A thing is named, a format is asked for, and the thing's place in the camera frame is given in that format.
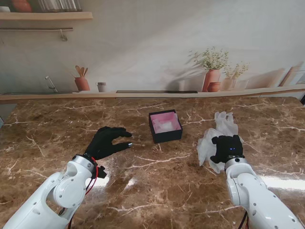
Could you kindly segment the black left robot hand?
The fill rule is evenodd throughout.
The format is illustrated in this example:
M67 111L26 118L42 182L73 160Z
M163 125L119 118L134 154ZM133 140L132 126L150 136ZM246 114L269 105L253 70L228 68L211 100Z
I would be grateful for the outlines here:
M113 144L112 141L119 137L129 138L132 134L123 127L102 127L96 132L83 155L100 160L131 147L131 142Z

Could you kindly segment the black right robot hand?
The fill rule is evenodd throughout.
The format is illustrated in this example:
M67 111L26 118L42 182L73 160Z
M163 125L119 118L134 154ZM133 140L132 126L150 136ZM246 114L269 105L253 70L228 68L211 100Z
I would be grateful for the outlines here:
M216 154L210 156L210 159L215 163L226 163L233 158L244 158L243 146L238 135L212 138L212 143L216 145Z

